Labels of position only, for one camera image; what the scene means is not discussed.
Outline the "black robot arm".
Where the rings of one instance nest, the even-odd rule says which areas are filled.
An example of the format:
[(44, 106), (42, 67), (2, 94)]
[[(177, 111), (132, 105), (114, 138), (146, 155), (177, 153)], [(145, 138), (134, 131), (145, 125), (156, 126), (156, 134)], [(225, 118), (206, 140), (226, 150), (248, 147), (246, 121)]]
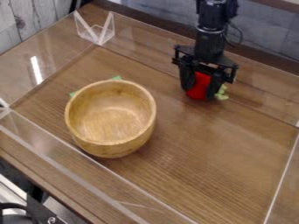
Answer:
[(181, 90), (192, 99), (213, 99), (222, 84), (234, 81), (238, 65), (225, 56), (224, 47), (228, 25), (237, 10), (238, 0), (196, 0), (194, 45), (176, 45), (172, 57)]

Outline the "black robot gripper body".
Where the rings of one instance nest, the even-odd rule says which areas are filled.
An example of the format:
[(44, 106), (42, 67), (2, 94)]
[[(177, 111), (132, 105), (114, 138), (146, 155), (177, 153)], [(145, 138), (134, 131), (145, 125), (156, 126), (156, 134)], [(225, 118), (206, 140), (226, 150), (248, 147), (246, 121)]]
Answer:
[(193, 48), (188, 45), (173, 47), (172, 63), (178, 67), (181, 63), (192, 66), (194, 72), (209, 74), (213, 70), (221, 71), (224, 82), (233, 83), (238, 65), (221, 53), (213, 59), (198, 59)]

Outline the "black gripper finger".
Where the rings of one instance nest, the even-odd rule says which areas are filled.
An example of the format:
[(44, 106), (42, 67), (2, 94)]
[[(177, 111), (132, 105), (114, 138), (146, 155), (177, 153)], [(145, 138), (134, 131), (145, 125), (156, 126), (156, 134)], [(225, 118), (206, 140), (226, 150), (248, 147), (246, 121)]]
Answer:
[(178, 65), (180, 68), (180, 82), (181, 82), (181, 89), (188, 91), (192, 89), (194, 85), (194, 71), (190, 65), (181, 63)]
[(214, 97), (214, 94), (220, 90), (220, 86), (224, 83), (222, 72), (213, 70), (206, 75), (206, 89), (205, 89), (205, 98), (209, 100)]

